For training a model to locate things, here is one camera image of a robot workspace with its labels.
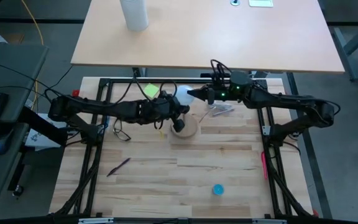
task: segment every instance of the blue object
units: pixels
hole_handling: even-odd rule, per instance
[[[221,184],[215,184],[213,187],[213,192],[215,195],[222,195],[224,193],[224,187]]]

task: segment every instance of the yellow sticky note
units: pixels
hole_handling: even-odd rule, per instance
[[[150,98],[154,98],[154,96],[158,93],[159,90],[160,90],[159,87],[157,87],[153,84],[148,84],[144,88],[144,93],[146,93],[146,95],[149,96]]]

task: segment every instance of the computer mouse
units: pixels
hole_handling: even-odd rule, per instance
[[[7,133],[0,134],[0,155],[5,154],[9,150],[13,137],[13,128]]]

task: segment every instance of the light wood desk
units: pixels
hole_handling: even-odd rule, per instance
[[[95,99],[98,83],[99,78],[84,78],[80,96]],[[270,92],[284,92],[281,79],[267,79],[267,83]],[[112,102],[117,101],[126,88],[126,83],[115,83]],[[173,86],[165,84],[164,89],[172,91]],[[132,85],[124,100],[142,98],[138,87]],[[170,122],[166,121],[163,138],[152,124],[123,123],[123,130],[132,140],[122,142],[112,133],[114,118],[111,118],[104,137],[92,212],[103,212],[105,217],[144,218],[263,218],[265,213],[273,215],[269,183],[264,179],[260,160],[262,141],[257,111],[247,109],[242,103],[230,103],[235,108],[232,113],[215,118],[205,116],[198,133],[191,139],[174,137],[169,131]],[[189,113],[198,121],[208,111],[206,103],[200,100],[190,106]],[[273,108],[273,114],[276,123],[291,119],[285,109]],[[91,121],[91,114],[81,114],[81,117]],[[51,212],[61,208],[77,187],[84,153],[82,144],[65,149]],[[132,159],[116,175],[106,177],[128,157]],[[298,151],[284,145],[282,160],[288,188],[302,206],[312,212]],[[224,185],[222,196],[213,195],[214,184]],[[279,190],[278,199],[284,211]]]
[[[146,0],[149,27],[129,31],[119,0],[92,0],[71,63],[343,73],[317,0],[234,7],[230,0]]]

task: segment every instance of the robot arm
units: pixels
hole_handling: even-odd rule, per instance
[[[213,79],[212,83],[200,89],[189,90],[188,94],[201,100],[207,100],[208,104],[214,103],[215,100],[229,100],[243,102],[250,109],[277,107],[303,111],[304,116],[287,124],[264,127],[264,135],[269,136],[272,144],[279,146],[282,146],[284,139],[289,134],[300,134],[313,126],[325,128],[334,123],[334,106],[327,101],[312,96],[271,94],[257,80],[252,80],[242,72],[231,73],[229,86],[219,79]]]
[[[70,96],[59,96],[52,100],[48,117],[54,121],[64,121],[71,126],[81,130],[81,137],[88,141],[97,142],[99,128],[87,124],[77,114],[92,113],[106,116],[113,116],[123,122],[131,124],[158,123],[171,119],[173,128],[180,132],[185,124],[179,118],[182,113],[189,112],[189,106],[182,106],[176,97],[161,91],[153,100],[122,101],[118,103],[107,103],[102,101],[89,100],[87,98]]]

